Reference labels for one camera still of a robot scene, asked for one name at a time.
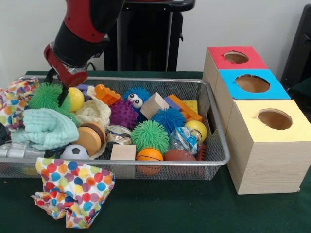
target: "green spiky ball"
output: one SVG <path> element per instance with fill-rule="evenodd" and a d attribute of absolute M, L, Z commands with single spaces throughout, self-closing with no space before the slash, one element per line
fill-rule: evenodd
<path fill-rule="evenodd" d="M 133 130 L 131 137 L 137 151 L 146 147 L 153 147 L 164 154 L 169 147 L 169 134 L 165 131 L 163 125 L 152 120 L 140 123 Z"/>
<path fill-rule="evenodd" d="M 29 107 L 32 109 L 49 108 L 65 116 L 72 118 L 72 121 L 78 125 L 79 122 L 74 114 L 70 113 L 71 102 L 67 96 L 62 104 L 58 106 L 58 96 L 62 93 L 62 86 L 55 83 L 42 83 L 34 91 L 34 96 L 29 101 Z"/>

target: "white wall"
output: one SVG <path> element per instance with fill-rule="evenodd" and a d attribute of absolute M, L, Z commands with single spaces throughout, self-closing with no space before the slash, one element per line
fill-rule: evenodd
<path fill-rule="evenodd" d="M 202 71 L 207 46 L 252 45 L 280 78 L 308 0 L 197 0 L 184 13 L 180 71 Z M 27 70 L 48 70 L 43 50 L 66 13 L 64 0 L 0 1 L 0 86 Z M 103 61 L 96 61 L 97 69 Z"/>

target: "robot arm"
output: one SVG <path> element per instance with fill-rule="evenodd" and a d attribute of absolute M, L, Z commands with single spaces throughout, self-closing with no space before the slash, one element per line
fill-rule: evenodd
<path fill-rule="evenodd" d="M 44 50 L 52 67 L 45 81 L 52 82 L 57 74 L 63 84 L 59 105 L 69 87 L 87 79 L 86 63 L 102 52 L 102 40 L 117 20 L 124 0 L 66 0 L 66 3 L 67 13 L 56 39 Z"/>

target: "circular hole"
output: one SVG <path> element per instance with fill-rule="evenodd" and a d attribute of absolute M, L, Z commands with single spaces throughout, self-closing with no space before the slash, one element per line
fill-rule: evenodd
<path fill-rule="evenodd" d="M 293 124 L 292 118 L 289 115 L 277 109 L 262 110 L 258 115 L 258 119 L 276 130 L 288 129 Z"/>
<path fill-rule="evenodd" d="M 224 57 L 227 61 L 236 63 L 236 64 L 248 62 L 248 57 L 241 52 L 231 51 L 231 52 L 226 53 Z"/>
<path fill-rule="evenodd" d="M 251 93 L 262 93 L 270 89 L 270 84 L 267 81 L 255 75 L 241 75 L 235 81 L 240 88 Z"/>

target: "red box top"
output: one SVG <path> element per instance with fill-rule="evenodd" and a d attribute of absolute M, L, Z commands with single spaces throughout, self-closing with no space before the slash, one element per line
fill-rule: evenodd
<path fill-rule="evenodd" d="M 268 69 L 252 46 L 208 47 L 218 69 Z"/>

